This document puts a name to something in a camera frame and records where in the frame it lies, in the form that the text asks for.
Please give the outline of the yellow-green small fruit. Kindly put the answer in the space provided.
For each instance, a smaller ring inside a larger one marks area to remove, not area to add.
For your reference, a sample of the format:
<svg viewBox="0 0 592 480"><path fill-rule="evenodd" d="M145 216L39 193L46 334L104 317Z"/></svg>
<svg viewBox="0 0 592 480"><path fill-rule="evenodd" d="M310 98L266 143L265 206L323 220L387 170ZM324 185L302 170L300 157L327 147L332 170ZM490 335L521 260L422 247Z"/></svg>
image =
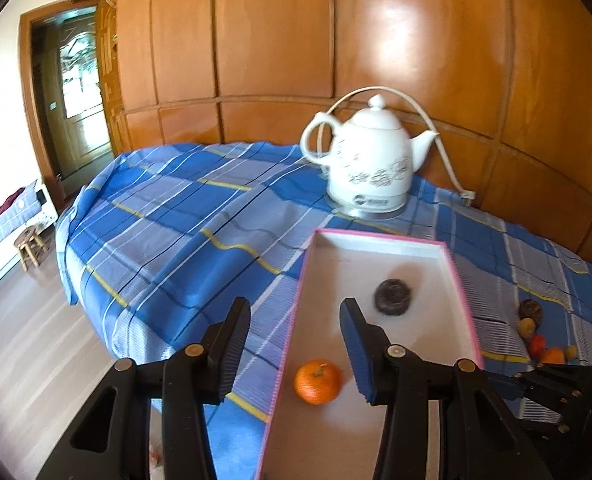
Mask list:
<svg viewBox="0 0 592 480"><path fill-rule="evenodd" d="M567 361L575 361L578 359L578 349L574 344L571 344L565 349L565 357Z"/></svg>
<svg viewBox="0 0 592 480"><path fill-rule="evenodd" d="M524 341L531 341L537 331L537 324L533 318L521 318L517 324L517 333Z"/></svg>

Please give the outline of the large orange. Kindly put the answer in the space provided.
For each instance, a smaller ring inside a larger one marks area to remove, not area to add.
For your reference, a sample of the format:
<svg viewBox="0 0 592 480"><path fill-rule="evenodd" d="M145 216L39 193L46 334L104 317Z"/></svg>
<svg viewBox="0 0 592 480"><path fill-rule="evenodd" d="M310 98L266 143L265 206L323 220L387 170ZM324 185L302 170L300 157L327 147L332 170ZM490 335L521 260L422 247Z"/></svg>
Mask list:
<svg viewBox="0 0 592 480"><path fill-rule="evenodd" d="M541 364L565 364L567 361L565 351L561 348L549 348L541 353Z"/></svg>

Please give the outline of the red tomato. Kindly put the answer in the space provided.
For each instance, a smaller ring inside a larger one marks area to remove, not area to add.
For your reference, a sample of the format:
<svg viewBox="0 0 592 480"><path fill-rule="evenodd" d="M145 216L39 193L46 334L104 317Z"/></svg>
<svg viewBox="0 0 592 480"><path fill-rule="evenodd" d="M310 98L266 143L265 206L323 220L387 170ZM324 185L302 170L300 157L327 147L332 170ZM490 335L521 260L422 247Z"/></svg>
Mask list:
<svg viewBox="0 0 592 480"><path fill-rule="evenodd" d="M528 341L527 351L531 360L540 361L546 351L546 337L535 334Z"/></svg>

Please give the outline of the dark brown mangosteen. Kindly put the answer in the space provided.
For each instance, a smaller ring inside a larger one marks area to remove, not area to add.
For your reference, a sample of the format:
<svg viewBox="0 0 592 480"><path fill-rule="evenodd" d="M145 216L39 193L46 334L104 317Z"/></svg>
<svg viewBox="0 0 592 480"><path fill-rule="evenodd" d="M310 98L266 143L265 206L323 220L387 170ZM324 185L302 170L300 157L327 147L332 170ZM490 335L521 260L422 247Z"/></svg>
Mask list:
<svg viewBox="0 0 592 480"><path fill-rule="evenodd" d="M403 315L411 304L411 289L399 278L382 281L374 292L374 306L378 312L389 316Z"/></svg>
<svg viewBox="0 0 592 480"><path fill-rule="evenodd" d="M518 317L521 320L530 318L535 326L539 327L543 320L543 310L539 301L535 299L524 299L518 305Z"/></svg>

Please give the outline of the orange mandarin with stem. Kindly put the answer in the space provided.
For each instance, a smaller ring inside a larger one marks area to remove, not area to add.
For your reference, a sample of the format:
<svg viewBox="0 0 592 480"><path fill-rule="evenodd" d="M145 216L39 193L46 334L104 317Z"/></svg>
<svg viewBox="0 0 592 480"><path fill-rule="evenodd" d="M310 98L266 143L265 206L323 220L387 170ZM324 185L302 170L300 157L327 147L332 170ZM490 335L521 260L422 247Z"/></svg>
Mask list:
<svg viewBox="0 0 592 480"><path fill-rule="evenodd" d="M343 388L343 372L332 362L313 360L296 370L294 389L305 403L323 405L334 401Z"/></svg>

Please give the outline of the pink white shallow box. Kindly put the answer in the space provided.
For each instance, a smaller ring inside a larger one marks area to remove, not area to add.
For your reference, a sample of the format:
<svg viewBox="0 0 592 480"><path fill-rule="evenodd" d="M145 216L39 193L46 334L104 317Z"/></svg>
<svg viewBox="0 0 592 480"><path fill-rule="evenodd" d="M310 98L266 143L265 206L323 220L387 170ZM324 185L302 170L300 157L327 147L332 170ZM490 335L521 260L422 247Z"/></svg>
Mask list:
<svg viewBox="0 0 592 480"><path fill-rule="evenodd" d="M473 315L446 244L318 229L305 263L272 401L260 479L373 479L389 448L398 361L482 364ZM338 396L300 399L297 370L341 370Z"/></svg>

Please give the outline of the blue plaid tablecloth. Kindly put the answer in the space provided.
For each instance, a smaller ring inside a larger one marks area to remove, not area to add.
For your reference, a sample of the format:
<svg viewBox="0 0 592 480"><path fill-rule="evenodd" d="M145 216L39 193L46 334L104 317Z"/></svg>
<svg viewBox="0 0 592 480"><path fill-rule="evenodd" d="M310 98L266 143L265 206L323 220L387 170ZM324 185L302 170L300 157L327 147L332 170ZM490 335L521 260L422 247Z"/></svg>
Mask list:
<svg viewBox="0 0 592 480"><path fill-rule="evenodd" d="M169 358L221 321L236 297L251 303L233 394L206 412L220 478L256 473L303 254L318 228L444 242L488 370L526 370L515 330L526 299L541 304L549 344L575 346L579 362L592 362L592 265L573 252L421 177L387 220L336 214L325 191L294 145L163 145L110 162L57 223L64 293L117 358Z"/></svg>

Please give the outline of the small wooden stool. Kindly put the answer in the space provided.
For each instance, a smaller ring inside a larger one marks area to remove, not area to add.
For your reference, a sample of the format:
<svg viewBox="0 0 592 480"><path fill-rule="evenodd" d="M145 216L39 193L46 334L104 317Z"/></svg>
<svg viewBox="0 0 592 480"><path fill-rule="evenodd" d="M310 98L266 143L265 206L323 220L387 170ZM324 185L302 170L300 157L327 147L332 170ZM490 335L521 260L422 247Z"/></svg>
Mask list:
<svg viewBox="0 0 592 480"><path fill-rule="evenodd" d="M26 260L29 260L36 268L40 265L38 254L46 251L46 243L38 234L35 226L27 226L14 240L22 270L28 270Z"/></svg>

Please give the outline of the white low bed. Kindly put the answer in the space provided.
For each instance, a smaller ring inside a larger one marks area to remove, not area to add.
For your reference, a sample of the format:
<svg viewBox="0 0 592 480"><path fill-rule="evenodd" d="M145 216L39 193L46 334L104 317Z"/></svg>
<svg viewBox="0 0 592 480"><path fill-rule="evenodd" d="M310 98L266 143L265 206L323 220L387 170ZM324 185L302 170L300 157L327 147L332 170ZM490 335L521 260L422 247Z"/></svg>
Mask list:
<svg viewBox="0 0 592 480"><path fill-rule="evenodd" d="M19 262L18 249L14 240L25 228L34 226L41 234L53 226L57 211L41 180L28 184L22 193L0 215L0 280Z"/></svg>

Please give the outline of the white ceramic electric kettle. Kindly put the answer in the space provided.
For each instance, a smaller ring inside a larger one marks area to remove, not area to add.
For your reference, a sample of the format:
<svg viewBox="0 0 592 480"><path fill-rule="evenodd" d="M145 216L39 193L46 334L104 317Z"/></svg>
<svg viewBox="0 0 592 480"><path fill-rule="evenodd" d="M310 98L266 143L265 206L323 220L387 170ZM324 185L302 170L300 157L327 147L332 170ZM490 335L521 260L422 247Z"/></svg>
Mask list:
<svg viewBox="0 0 592 480"><path fill-rule="evenodd" d="M413 174L425 162L437 139L438 130L424 108L407 93L374 86L367 107L346 122L329 110L318 112L302 131L302 156L327 170L326 193L332 205L354 217L390 217L407 203ZM407 101L421 116L427 129L412 138L395 114L387 110L383 92ZM332 130L329 151L317 155L309 150L313 130L328 126Z"/></svg>

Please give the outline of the wooden wardrobe panels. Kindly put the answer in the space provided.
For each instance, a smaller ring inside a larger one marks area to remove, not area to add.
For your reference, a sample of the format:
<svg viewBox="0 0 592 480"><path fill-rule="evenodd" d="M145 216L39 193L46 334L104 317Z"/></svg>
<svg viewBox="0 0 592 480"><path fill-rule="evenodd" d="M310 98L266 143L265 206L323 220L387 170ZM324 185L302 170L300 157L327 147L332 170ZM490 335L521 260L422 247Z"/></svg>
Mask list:
<svg viewBox="0 0 592 480"><path fill-rule="evenodd" d="M592 15L581 0L113 0L116 148L292 144L367 86L409 93L424 177L592 263Z"/></svg>

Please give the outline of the wooden door with glass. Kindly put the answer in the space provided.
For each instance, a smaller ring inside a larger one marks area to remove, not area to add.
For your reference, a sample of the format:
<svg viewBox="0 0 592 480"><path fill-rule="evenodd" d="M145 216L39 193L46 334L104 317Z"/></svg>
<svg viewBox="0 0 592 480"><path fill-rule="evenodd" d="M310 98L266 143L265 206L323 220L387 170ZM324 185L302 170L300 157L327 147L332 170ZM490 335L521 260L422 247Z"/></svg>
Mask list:
<svg viewBox="0 0 592 480"><path fill-rule="evenodd" d="M98 0L61 0L21 15L21 91L38 170L67 202L114 157L102 97Z"/></svg>

